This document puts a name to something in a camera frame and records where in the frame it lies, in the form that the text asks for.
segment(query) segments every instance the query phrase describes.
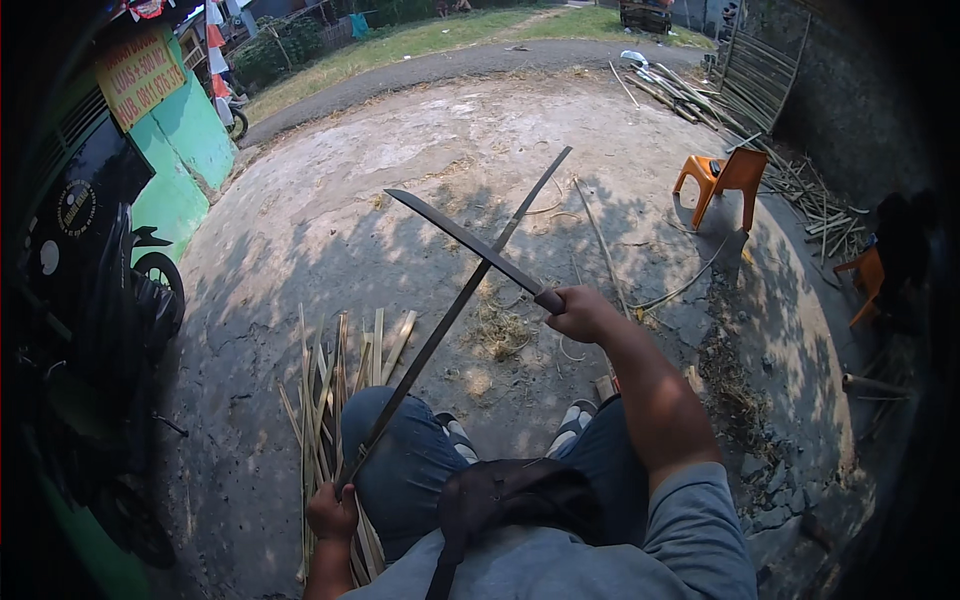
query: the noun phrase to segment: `foot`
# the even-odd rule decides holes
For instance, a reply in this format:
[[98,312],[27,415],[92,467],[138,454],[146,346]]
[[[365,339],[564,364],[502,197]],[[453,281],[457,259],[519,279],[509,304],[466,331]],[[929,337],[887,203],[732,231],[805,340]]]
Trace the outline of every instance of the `foot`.
[[469,464],[479,463],[480,459],[477,457],[476,450],[473,449],[473,444],[467,437],[467,432],[464,431],[463,425],[457,421],[457,418],[447,412],[437,413],[436,417],[443,427],[444,433],[453,443],[454,449],[467,459]]
[[557,429],[557,435],[546,451],[546,457],[551,458],[565,442],[583,433],[584,427],[596,414],[597,407],[593,402],[584,398],[574,400],[570,408],[566,409],[564,420],[560,422],[560,428]]

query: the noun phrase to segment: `jeans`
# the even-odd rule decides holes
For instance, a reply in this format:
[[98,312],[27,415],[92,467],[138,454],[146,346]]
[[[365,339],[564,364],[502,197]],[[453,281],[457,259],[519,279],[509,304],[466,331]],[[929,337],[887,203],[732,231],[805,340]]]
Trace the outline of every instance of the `jeans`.
[[[344,405],[345,461],[356,458],[358,446],[392,393],[393,388],[386,386],[366,388]],[[587,476],[604,509],[606,544],[643,544],[649,499],[647,471],[630,444],[621,399],[603,406],[583,432],[562,445],[553,458]],[[419,398],[404,398],[354,482],[387,563],[440,527],[440,490],[451,474],[467,466],[430,407]]]

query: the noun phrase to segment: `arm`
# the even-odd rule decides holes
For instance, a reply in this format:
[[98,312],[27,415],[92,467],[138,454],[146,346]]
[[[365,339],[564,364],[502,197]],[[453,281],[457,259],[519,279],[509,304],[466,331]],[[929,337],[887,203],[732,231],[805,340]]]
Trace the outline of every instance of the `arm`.
[[333,484],[327,482],[310,499],[306,518],[317,543],[303,600],[332,600],[353,589],[350,544],[359,520],[355,493],[353,485],[348,484],[344,486],[343,501],[337,502]]
[[566,313],[551,315],[546,322],[607,353],[620,383],[630,441],[650,475],[650,494],[684,467],[720,463],[720,448],[700,398],[646,329],[586,286],[560,288],[557,294],[566,302]]

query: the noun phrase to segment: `sticker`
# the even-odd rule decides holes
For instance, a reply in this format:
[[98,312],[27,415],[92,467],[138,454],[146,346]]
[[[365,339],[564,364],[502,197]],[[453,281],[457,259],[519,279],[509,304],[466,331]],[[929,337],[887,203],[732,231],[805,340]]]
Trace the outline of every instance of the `sticker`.
[[40,265],[43,267],[43,274],[52,274],[57,270],[59,264],[60,248],[57,246],[57,242],[53,240],[43,242],[43,246],[40,248]]
[[97,214],[97,195],[87,181],[72,180],[57,202],[57,223],[70,237],[80,237]]

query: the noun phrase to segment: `gray shirt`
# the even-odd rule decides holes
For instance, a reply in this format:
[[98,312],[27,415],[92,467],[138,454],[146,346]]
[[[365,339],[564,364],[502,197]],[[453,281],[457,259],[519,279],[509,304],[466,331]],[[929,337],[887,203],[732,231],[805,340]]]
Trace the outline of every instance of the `gray shirt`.
[[[457,567],[450,598],[756,598],[722,465],[693,465],[668,477],[650,498],[648,518],[642,549],[588,546],[549,527],[491,532]],[[436,530],[369,586],[343,597],[423,598],[443,547]]]

